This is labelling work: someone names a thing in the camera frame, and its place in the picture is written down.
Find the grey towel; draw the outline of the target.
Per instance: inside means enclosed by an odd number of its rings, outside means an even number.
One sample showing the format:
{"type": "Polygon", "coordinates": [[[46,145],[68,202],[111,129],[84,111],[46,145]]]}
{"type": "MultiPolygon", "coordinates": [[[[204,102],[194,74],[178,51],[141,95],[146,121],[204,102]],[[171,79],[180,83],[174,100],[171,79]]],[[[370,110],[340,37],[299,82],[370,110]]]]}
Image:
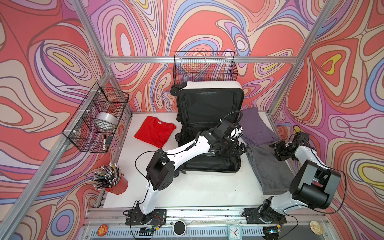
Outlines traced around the grey towel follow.
{"type": "Polygon", "coordinates": [[[281,195],[289,191],[294,174],[285,162],[278,161],[268,144],[248,145],[246,154],[264,195],[281,195]]]}

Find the purple trousers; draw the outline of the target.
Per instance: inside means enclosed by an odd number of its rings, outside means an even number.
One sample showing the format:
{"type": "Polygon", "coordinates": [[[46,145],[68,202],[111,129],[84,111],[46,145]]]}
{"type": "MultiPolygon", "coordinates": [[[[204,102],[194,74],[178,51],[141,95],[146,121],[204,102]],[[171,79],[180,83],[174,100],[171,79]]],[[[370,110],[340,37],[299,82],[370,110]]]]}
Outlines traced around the purple trousers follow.
{"type": "Polygon", "coordinates": [[[240,125],[243,128],[242,139],[247,145],[260,146],[274,143],[279,137],[264,123],[257,108],[242,111],[240,125]]]}

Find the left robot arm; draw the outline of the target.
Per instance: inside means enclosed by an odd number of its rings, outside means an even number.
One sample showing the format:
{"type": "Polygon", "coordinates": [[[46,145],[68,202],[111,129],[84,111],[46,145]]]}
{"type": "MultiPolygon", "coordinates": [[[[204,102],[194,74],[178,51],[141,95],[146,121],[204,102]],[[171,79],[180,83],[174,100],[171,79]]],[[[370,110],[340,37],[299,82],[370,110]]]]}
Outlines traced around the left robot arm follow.
{"type": "Polygon", "coordinates": [[[238,142],[242,134],[240,126],[226,126],[223,122],[215,128],[198,132],[192,141],[176,149],[153,151],[154,155],[146,168],[147,191],[138,203],[141,213],[146,216],[155,210],[158,193],[173,182],[175,170],[193,158],[210,151],[219,156],[239,157],[245,148],[238,142]]]}

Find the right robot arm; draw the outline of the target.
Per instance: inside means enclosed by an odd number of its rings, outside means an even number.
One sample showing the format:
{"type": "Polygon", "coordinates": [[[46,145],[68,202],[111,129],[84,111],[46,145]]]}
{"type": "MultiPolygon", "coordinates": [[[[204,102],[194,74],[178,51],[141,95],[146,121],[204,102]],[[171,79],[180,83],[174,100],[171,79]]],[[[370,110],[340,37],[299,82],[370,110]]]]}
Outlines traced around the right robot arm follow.
{"type": "Polygon", "coordinates": [[[263,202],[258,212],[264,216],[285,215],[299,209],[327,209],[341,181],[341,174],[326,166],[317,152],[304,144],[283,141],[273,144],[279,161],[289,158],[301,164],[289,190],[263,202]]]}

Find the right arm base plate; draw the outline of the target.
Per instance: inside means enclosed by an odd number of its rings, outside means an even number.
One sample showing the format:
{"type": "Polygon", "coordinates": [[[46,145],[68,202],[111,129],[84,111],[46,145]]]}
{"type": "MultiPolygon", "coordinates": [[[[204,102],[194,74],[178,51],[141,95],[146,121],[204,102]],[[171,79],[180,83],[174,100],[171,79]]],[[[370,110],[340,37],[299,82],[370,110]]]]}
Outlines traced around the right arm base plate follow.
{"type": "Polygon", "coordinates": [[[259,208],[245,208],[242,216],[246,218],[247,224],[284,225],[287,223],[285,215],[271,208],[261,210],[259,208]]]}

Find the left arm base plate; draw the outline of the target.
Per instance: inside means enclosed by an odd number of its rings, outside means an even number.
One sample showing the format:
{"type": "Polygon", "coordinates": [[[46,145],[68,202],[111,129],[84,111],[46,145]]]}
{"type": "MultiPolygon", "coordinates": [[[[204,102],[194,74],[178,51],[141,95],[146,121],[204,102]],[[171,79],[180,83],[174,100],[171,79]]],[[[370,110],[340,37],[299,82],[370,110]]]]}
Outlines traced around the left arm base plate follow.
{"type": "Polygon", "coordinates": [[[162,226],[166,223],[167,210],[155,209],[151,213],[145,215],[140,208],[126,210],[123,212],[126,217],[127,226],[162,226]]]}

